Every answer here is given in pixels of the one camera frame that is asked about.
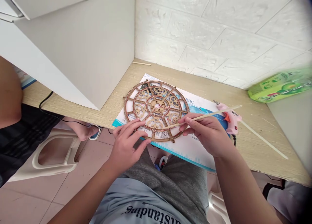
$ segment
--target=hand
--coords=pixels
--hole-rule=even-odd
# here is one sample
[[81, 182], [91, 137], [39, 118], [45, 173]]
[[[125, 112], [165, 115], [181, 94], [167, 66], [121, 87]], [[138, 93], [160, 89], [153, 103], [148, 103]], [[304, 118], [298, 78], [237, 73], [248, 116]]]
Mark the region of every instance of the hand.
[[188, 113], [178, 123], [186, 123], [179, 128], [184, 136], [195, 134], [204, 148], [214, 157], [223, 157], [234, 148], [228, 134], [219, 121], [211, 116], [194, 121], [192, 118], [202, 116], [199, 113]]
[[133, 148], [133, 145], [140, 137], [148, 135], [145, 131], [136, 131], [131, 135], [135, 129], [143, 125], [145, 125], [145, 122], [141, 122], [137, 118], [114, 129], [115, 143], [107, 162], [111, 164], [113, 170], [116, 170], [116, 173], [121, 174], [133, 166], [140, 159], [146, 146], [151, 142], [151, 140], [146, 139], [136, 150]]

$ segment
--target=light blue t-shirt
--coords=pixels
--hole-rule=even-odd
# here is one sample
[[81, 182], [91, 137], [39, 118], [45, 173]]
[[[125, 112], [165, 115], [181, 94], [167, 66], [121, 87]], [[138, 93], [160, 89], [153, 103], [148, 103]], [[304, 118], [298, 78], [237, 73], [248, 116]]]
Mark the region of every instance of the light blue t-shirt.
[[91, 224], [190, 224], [172, 205], [144, 183], [118, 178], [108, 189]]

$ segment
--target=black cable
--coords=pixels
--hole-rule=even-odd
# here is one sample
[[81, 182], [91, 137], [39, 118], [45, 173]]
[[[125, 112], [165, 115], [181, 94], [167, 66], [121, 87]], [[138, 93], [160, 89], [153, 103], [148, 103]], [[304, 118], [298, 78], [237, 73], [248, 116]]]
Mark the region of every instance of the black cable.
[[270, 178], [267, 174], [265, 174], [269, 179], [271, 179], [271, 180], [275, 180], [275, 181], [280, 181], [279, 179], [272, 179], [272, 178]]
[[236, 135], [232, 135], [233, 140], [234, 140], [234, 146], [236, 147]]
[[[53, 94], [53, 91], [51, 91], [51, 93], [50, 93], [43, 101], [40, 102], [40, 104], [39, 104], [39, 109], [40, 109], [40, 111], [43, 112], [43, 113], [45, 113], [45, 114], [47, 114], [47, 115], [50, 115], [50, 116], [52, 116], [52, 117], [56, 117], [57, 119], [59, 119], [59, 120], [61, 120], [61, 121], [63, 121], [63, 122], [71, 122], [71, 121], [63, 120], [63, 119], [61, 119], [61, 118], [59, 118], [59, 117], [57, 117], [57, 116], [55, 116], [55, 115], [49, 114], [47, 111], [45, 111], [45, 110], [43, 110], [43, 109], [41, 108], [41, 105], [42, 105], [47, 99], [49, 99], [49, 98], [51, 97], [52, 94]], [[77, 121], [72, 121], [72, 122], [79, 123], [80, 125], [89, 127], [88, 125], [82, 124], [82, 123], [77, 122]], [[100, 127], [94, 126], [94, 127], [97, 127], [97, 128], [99, 128], [99, 129], [100, 129], [100, 128], [107, 129], [106, 127], [102, 127], [102, 126], [100, 126]]]

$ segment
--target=circular wooden frame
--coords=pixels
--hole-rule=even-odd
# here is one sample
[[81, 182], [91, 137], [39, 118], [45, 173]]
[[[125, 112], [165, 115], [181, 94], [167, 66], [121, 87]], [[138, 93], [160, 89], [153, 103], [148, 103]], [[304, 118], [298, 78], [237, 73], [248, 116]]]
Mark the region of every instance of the circular wooden frame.
[[176, 124], [183, 114], [189, 113], [187, 101], [176, 87], [153, 80], [146, 80], [134, 86], [125, 97], [123, 109], [127, 122], [130, 121], [130, 114], [146, 121], [144, 127], [152, 131], [152, 135], [145, 138], [158, 142], [175, 142], [183, 132], [173, 133], [173, 128], [162, 128]]

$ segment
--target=leg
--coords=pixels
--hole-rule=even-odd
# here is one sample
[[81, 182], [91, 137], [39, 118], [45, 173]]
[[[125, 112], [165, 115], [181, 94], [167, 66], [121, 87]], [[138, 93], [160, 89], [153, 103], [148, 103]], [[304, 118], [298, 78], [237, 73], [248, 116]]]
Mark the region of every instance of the leg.
[[[138, 140], [133, 147], [137, 148], [141, 142], [142, 140]], [[156, 170], [152, 160], [150, 159], [150, 154], [146, 147], [140, 159], [138, 160], [138, 162], [135, 163], [130, 169], [128, 169], [120, 177], [139, 180], [140, 182], [144, 183], [148, 187], [152, 188], [154, 187], [154, 183], [157, 183], [156, 181], [157, 179], [155, 179], [154, 177], [155, 172], [159, 172], [159, 171]]]
[[[83, 121], [80, 121], [80, 120], [77, 120], [74, 118], [70, 118], [70, 117], [64, 117], [63, 120], [69, 121], [69, 122], [76, 121], [76, 122], [80, 122], [81, 124], [87, 125], [87, 123], [85, 123]], [[83, 126], [79, 123], [68, 123], [68, 122], [65, 122], [65, 124], [74, 130], [74, 132], [77, 134], [80, 141], [85, 141], [90, 136], [92, 136], [98, 132], [98, 128], [95, 126], [94, 127], [87, 127], [87, 126]]]
[[[134, 148], [140, 143], [141, 140], [138, 140], [134, 145]], [[191, 196], [191, 192], [185, 192], [185, 190], [182, 190], [171, 178], [156, 170], [150, 159], [147, 148], [142, 153], [139, 161], [121, 175], [121, 177], [132, 178], [149, 186], [154, 192], [182, 213], [191, 223], [208, 223], [205, 207], [198, 204], [198, 202], [194, 202], [196, 198]]]
[[170, 155], [162, 173], [180, 187], [198, 208], [207, 211], [209, 203], [205, 169]]

